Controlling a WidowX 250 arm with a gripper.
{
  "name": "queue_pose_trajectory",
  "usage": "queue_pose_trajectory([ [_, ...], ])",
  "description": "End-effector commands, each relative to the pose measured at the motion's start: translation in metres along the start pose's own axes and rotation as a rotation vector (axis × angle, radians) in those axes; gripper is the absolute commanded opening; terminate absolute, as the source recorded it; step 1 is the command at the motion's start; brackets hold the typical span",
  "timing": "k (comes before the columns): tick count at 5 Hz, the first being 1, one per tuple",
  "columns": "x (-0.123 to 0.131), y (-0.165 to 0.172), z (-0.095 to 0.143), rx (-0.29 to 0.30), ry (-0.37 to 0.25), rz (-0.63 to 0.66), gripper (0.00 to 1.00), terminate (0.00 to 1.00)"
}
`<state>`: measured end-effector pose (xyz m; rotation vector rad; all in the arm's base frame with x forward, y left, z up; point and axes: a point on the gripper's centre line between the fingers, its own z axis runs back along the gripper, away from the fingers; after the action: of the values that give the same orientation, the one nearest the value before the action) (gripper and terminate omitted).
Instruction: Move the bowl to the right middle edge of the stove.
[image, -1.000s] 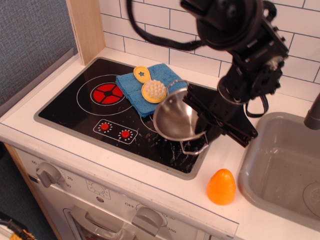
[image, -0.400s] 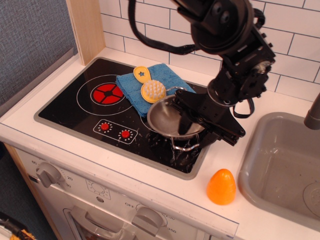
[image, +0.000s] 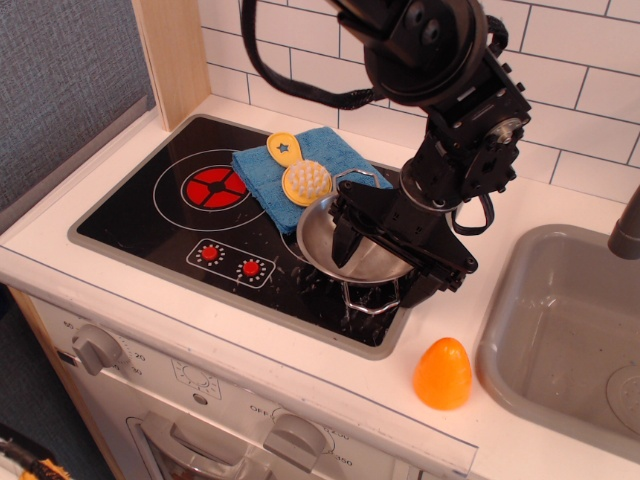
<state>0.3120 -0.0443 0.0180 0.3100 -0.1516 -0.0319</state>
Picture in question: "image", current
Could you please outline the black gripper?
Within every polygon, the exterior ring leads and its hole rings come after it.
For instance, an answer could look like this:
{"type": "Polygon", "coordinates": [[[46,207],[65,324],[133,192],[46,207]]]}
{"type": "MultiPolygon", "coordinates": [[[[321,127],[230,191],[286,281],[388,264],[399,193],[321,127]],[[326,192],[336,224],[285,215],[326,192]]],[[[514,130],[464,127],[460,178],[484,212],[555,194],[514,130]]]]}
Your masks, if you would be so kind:
{"type": "Polygon", "coordinates": [[[335,224],[331,256],[338,268],[363,237],[414,268],[399,281],[401,308],[413,308],[439,291],[456,291],[478,268],[445,217],[417,206],[399,188],[341,181],[329,212],[335,224]]]}

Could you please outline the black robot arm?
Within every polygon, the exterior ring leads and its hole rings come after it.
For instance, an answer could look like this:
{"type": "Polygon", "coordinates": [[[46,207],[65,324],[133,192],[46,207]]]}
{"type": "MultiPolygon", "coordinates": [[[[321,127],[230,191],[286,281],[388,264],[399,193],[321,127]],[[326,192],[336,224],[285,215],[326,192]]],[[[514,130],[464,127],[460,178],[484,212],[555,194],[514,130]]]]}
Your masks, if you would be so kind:
{"type": "Polygon", "coordinates": [[[456,221],[478,199],[487,222],[490,199],[513,169],[529,104],[499,63],[508,37],[476,1],[341,1],[338,19],[364,46],[375,92],[427,115],[424,140],[402,167],[399,184],[378,189],[339,184],[330,212],[332,257],[344,265],[369,239],[412,267],[400,303],[413,307],[458,289],[477,270],[462,243],[475,234],[456,221]]]}

